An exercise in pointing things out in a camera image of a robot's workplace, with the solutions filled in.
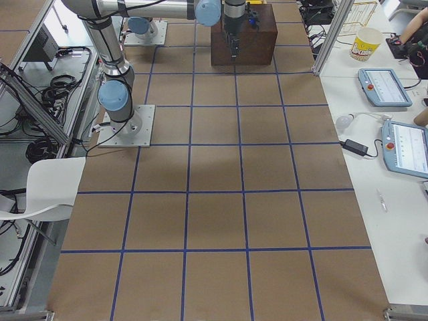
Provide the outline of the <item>grey robot arm near corn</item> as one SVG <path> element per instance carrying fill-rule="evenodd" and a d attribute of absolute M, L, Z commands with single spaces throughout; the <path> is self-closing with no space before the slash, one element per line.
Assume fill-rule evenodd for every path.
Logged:
<path fill-rule="evenodd" d="M 128 28 L 132 33 L 139 35 L 154 35 L 157 33 L 157 26 L 152 18 L 130 17 L 128 19 Z"/>

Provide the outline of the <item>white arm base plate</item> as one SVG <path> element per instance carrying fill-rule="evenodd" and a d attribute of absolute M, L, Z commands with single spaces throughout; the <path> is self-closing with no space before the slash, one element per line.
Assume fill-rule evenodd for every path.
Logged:
<path fill-rule="evenodd" d="M 153 104 L 134 105 L 133 117 L 126 124 L 119 124 L 111 122 L 105 112 L 103 122 L 108 122 L 108 125 L 101 127 L 97 143 L 101 148 L 149 147 L 154 114 Z"/>

